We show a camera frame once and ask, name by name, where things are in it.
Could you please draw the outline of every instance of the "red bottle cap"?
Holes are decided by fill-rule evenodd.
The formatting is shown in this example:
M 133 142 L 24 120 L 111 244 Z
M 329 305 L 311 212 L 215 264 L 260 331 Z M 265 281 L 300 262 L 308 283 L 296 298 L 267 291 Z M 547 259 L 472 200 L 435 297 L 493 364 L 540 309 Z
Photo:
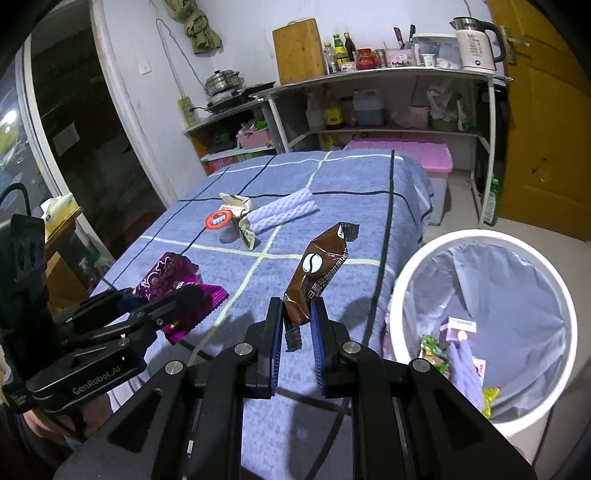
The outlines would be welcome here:
M 208 215 L 205 219 L 205 228 L 207 230 L 218 230 L 232 221 L 232 212 L 230 210 L 218 210 Z

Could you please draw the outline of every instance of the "pink box in trash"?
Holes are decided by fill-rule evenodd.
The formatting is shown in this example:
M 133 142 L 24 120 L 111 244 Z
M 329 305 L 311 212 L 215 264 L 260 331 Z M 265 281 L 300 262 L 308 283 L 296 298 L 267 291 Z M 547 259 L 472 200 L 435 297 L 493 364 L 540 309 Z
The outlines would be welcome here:
M 474 346 L 476 340 L 476 322 L 449 317 L 447 323 L 439 327 L 440 342 L 460 342 L 467 340 Z
M 246 132 L 236 136 L 242 148 L 258 148 L 264 147 L 271 141 L 269 129 L 255 130 L 254 132 Z

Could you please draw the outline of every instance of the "purple candy wrapper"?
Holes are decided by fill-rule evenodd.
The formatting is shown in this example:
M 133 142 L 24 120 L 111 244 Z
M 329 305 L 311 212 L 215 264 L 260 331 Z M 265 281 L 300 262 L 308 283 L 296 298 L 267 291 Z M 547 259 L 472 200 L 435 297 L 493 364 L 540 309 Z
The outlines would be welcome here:
M 187 284 L 197 285 L 204 293 L 204 300 L 193 312 L 162 329 L 171 343 L 180 341 L 195 325 L 219 307 L 228 297 L 228 292 L 217 285 L 203 284 L 199 266 L 184 255 L 172 252 L 166 252 L 158 260 L 133 292 L 153 303 Z

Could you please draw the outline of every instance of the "glass bottle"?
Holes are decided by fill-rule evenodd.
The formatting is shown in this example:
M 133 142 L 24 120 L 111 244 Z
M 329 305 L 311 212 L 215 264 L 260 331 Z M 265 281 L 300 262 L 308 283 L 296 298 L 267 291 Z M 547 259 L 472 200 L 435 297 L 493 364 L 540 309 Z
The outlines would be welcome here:
M 499 207 L 501 205 L 501 185 L 498 179 L 491 180 L 491 192 L 488 195 L 484 211 L 484 222 L 489 226 L 495 226 L 499 218 Z
M 347 51 L 347 55 L 349 55 L 349 61 L 357 62 L 357 48 L 355 48 L 349 32 L 345 32 L 345 50 Z
M 347 51 L 345 50 L 345 47 L 343 46 L 343 42 L 340 39 L 340 35 L 338 33 L 336 33 L 333 35 L 333 38 L 335 40 L 336 66 L 340 70 L 340 66 L 343 63 L 345 63 L 346 61 L 349 61 L 349 54 L 347 53 Z

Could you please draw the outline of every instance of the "white coffee bean logo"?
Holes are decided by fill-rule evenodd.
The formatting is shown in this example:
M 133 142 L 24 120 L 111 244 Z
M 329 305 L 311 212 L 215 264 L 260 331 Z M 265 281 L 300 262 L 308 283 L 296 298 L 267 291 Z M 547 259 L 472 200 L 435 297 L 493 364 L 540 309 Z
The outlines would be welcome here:
M 321 266 L 322 257 L 319 254 L 307 254 L 301 267 L 306 273 L 316 273 Z

